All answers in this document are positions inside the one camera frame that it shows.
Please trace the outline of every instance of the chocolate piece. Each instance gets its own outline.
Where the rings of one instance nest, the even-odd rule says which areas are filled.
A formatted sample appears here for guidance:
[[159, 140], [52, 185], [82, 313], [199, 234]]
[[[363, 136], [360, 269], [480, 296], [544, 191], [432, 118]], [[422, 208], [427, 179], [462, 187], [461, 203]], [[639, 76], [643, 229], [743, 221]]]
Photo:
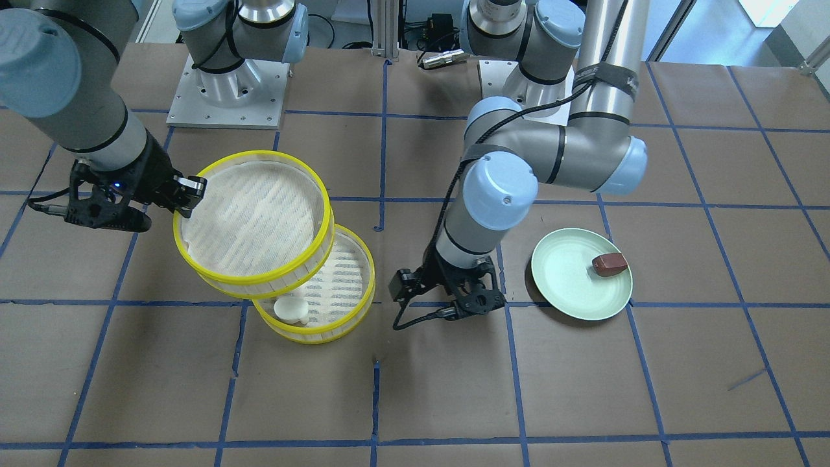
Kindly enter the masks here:
[[628, 269], [628, 263], [622, 253], [601, 254], [594, 258], [591, 264], [601, 278], [610, 278]]

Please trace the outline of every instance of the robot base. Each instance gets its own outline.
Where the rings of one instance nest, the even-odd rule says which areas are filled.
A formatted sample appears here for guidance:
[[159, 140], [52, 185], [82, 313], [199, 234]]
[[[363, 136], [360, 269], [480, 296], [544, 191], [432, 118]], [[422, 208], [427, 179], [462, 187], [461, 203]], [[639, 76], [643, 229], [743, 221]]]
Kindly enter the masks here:
[[260, 98], [242, 107], [223, 108], [211, 105], [200, 95], [193, 59], [184, 64], [182, 79], [167, 116], [169, 126], [183, 128], [243, 128], [278, 130], [288, 84], [288, 63], [255, 60], [266, 89]]
[[[507, 77], [518, 65], [519, 62], [517, 61], [480, 60], [478, 62], [478, 76], [481, 78], [481, 98], [484, 99], [492, 96], [503, 96], [504, 94], [502, 94], [502, 90], [507, 82]], [[565, 78], [565, 89], [570, 90], [573, 83], [574, 69], [571, 68], [568, 70], [568, 76]], [[566, 126], [568, 124], [569, 111], [570, 103], [561, 106], [559, 110], [551, 116], [539, 117], [534, 116], [534, 114], [530, 114], [527, 115], [525, 119]]]

